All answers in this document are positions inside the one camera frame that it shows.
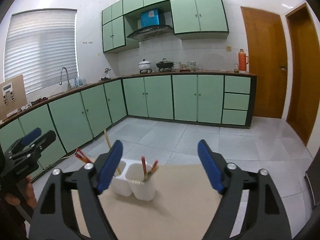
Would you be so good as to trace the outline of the person's left hand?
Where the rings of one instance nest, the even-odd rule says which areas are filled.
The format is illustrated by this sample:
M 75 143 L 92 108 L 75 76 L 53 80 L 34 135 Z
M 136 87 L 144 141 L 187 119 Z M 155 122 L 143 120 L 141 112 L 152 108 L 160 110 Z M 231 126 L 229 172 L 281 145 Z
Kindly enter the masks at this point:
M 31 208 L 35 208 L 37 206 L 37 200 L 30 176 L 26 176 L 25 181 L 22 183 L 22 185 L 18 186 L 18 190 Z M 18 206 L 21 203 L 20 199 L 12 193 L 7 193 L 5 195 L 5 200 L 13 206 Z

